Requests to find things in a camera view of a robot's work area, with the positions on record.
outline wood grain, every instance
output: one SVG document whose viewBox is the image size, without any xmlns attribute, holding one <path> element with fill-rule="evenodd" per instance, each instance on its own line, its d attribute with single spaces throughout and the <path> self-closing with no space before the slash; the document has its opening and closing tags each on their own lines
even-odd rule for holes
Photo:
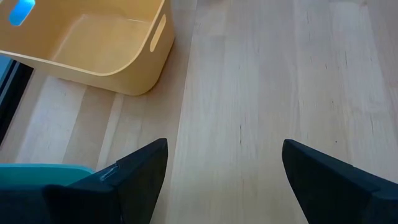
<svg viewBox="0 0 398 224">
<path fill-rule="evenodd" d="M 36 71 L 0 162 L 100 170 L 169 140 L 152 223 L 306 223 L 285 138 L 398 182 L 394 0 L 173 1 L 158 84 L 133 97 Z"/>
</svg>

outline wooden floor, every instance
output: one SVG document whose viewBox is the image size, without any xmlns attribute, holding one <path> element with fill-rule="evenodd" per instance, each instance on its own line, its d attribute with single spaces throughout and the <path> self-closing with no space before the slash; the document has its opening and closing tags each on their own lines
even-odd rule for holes
<svg viewBox="0 0 398 224">
<path fill-rule="evenodd" d="M 281 160 L 296 139 L 398 182 L 396 0 L 174 0 L 156 87 L 124 96 L 36 71 L 0 162 L 102 169 L 157 139 L 153 223 L 306 223 Z"/>
</svg>

